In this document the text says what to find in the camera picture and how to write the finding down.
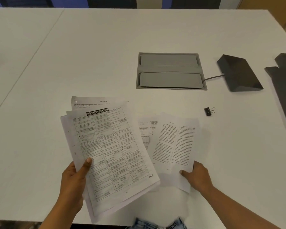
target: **right hand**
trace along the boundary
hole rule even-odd
[[[210,191],[213,187],[208,169],[199,162],[194,161],[193,171],[191,173],[180,170],[180,174],[202,195]]]

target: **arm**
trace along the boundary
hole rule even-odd
[[[82,168],[76,172],[74,162],[72,162],[62,173],[58,200],[39,229],[69,229],[71,227],[76,214],[83,205],[85,177],[91,164],[92,159],[88,158]]]
[[[180,173],[208,201],[227,229],[279,229],[216,189],[201,163],[195,161],[191,173],[184,170]]]

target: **black binder clip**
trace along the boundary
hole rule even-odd
[[[212,113],[215,113],[215,108],[214,107],[211,108],[211,109],[210,108],[205,108],[204,111],[205,111],[207,116],[211,116]]]

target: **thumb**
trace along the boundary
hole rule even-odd
[[[186,172],[185,170],[180,170],[179,173],[188,180],[190,175],[189,172]]]
[[[80,170],[77,172],[77,175],[81,178],[85,178],[85,176],[87,175],[87,173],[91,167],[91,164],[92,164],[91,158],[88,158],[87,160],[85,160],[84,164],[82,165]]]

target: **white table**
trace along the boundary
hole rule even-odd
[[[205,77],[223,55],[246,58],[264,90],[229,92],[136,89],[139,52],[199,53]],[[198,117],[197,160],[213,184],[286,228],[286,128],[264,67],[286,52],[286,33],[267,11],[67,9],[0,107],[0,219],[42,221],[56,201],[71,156],[60,116],[71,96],[120,96],[139,114]],[[212,117],[203,108],[215,107]],[[131,225],[138,216],[167,226],[224,228],[192,190],[147,193],[100,224]],[[90,223],[85,206],[75,223]]]
[[[0,8],[0,105],[62,11]]]

